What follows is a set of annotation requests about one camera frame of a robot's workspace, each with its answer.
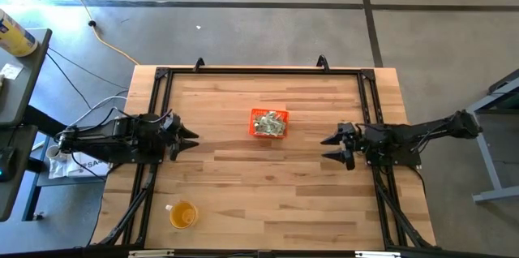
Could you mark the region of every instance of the yellow cable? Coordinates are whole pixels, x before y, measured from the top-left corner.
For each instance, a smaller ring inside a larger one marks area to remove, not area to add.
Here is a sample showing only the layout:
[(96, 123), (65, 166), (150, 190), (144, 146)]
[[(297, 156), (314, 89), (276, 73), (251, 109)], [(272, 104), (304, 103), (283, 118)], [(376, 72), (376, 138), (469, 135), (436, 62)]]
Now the yellow cable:
[[(94, 21), (94, 19), (92, 18), (92, 14), (90, 14), (90, 11), (88, 10), (87, 8), (87, 5), (84, 3), (83, 0), (79, 0), (81, 2), (81, 4), (83, 5), (84, 9), (87, 11), (87, 14), (88, 14), (88, 18), (90, 18), (91, 21)], [(131, 62), (133, 62), (135, 65), (140, 65), (140, 63), (138, 61), (136, 61), (135, 59), (133, 59), (132, 56), (124, 53), (124, 51), (120, 50), (119, 48), (115, 47), (115, 46), (112, 46), (110, 45), (109, 43), (106, 43), (103, 39), (101, 39), (99, 37), (99, 34), (97, 34), (97, 30), (96, 30), (96, 26), (91, 26), (92, 27), (92, 30), (94, 31), (94, 35), (96, 35), (96, 38), (97, 40), (99, 40), (99, 42), (103, 43), (104, 45), (110, 47), (111, 49), (117, 51), (118, 53), (120, 53), (121, 55), (123, 55), (124, 57), (128, 58), (128, 60), (130, 60)]]

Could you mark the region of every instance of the gray floor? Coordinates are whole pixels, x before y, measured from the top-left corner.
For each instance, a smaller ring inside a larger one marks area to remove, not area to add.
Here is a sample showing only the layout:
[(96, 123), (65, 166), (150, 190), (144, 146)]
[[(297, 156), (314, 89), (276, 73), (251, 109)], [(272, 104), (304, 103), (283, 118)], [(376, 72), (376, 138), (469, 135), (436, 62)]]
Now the gray floor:
[[(371, 1), (519, 5), (519, 0)], [(82, 7), (4, 0), (1, 8), (26, 28), (52, 28), (50, 45), (77, 63), (118, 84), (130, 83), (132, 63), (97, 42), (86, 25), (88, 17)], [(333, 66), (373, 66), (364, 11), (92, 7), (91, 12), (104, 38), (143, 64), (193, 64), (204, 57), (212, 65), (313, 65), (319, 54), (325, 54)], [(376, 11), (374, 17), (384, 66), (398, 71), (412, 123), (465, 108), (482, 97), (488, 85), (519, 67), (516, 12)], [(88, 77), (61, 59), (58, 63), (92, 104), (121, 90)], [(60, 96), (59, 102), (50, 100), (56, 96)], [(74, 121), (86, 110), (50, 62), (44, 65), (32, 104), (64, 123)], [(103, 114), (105, 110), (99, 111), (86, 124), (100, 120)], [(519, 200), (479, 206), (471, 200), (472, 193), (491, 189), (475, 141), (432, 141), (422, 160), (438, 244), (451, 250), (517, 256)], [(37, 210), (44, 211), (47, 218), (27, 223), (19, 220), (31, 180), (27, 173), (13, 216), (0, 225), (0, 252), (85, 245), (97, 217), (102, 184), (46, 188)]]

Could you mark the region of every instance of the orange tray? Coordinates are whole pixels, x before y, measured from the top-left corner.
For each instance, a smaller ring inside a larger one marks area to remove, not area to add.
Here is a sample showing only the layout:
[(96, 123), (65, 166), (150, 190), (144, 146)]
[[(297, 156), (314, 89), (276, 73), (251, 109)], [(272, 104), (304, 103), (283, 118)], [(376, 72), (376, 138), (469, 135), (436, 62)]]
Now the orange tray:
[[(276, 111), (276, 116), (280, 115), (283, 122), (286, 124), (285, 132), (283, 135), (274, 136), (274, 135), (257, 135), (254, 131), (254, 119), (255, 116), (258, 115), (265, 115), (269, 111)], [(268, 110), (268, 109), (253, 109), (251, 113), (251, 119), (249, 121), (249, 134), (256, 136), (256, 137), (266, 137), (266, 138), (273, 138), (273, 139), (283, 139), (286, 137), (286, 134), (289, 130), (289, 112), (288, 111), (282, 111), (282, 110)]]

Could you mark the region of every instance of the yellow bottle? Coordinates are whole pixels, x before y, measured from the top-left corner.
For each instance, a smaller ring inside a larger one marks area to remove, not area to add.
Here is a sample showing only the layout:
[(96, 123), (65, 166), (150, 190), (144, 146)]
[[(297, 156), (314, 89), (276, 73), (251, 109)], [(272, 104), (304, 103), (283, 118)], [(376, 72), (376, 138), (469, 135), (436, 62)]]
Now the yellow bottle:
[(37, 46), (38, 41), (31, 33), (0, 9), (0, 47), (16, 57), (23, 57), (31, 54)]

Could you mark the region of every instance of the butcher block tabletop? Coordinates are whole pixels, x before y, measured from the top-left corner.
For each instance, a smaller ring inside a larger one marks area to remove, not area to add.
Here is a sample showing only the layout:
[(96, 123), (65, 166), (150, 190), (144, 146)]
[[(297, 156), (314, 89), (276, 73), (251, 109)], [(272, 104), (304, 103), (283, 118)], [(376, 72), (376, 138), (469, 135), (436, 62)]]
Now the butcher block tabletop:
[[(135, 67), (127, 113), (147, 113), (156, 68)], [(375, 75), (384, 121), (407, 123), (396, 70), (376, 68)], [(162, 84), (156, 114), (164, 89)], [(177, 161), (165, 157), (159, 165), (146, 248), (384, 248), (373, 177), (365, 159), (355, 156), (356, 168), (348, 171), (320, 156), (335, 149), (320, 141), (337, 129), (337, 123), (363, 123), (355, 76), (179, 74), (174, 76), (169, 108), (200, 135), (200, 145), (180, 153)], [(286, 138), (249, 135), (253, 108), (288, 111)], [(127, 209), (135, 168), (126, 164), (108, 177), (93, 243), (103, 239)], [(400, 166), (395, 167), (395, 177), (402, 211), (434, 244), (419, 177)], [(165, 210), (180, 200), (199, 211), (196, 224), (185, 230), (171, 226)], [(392, 214), (388, 220), (397, 240)]]

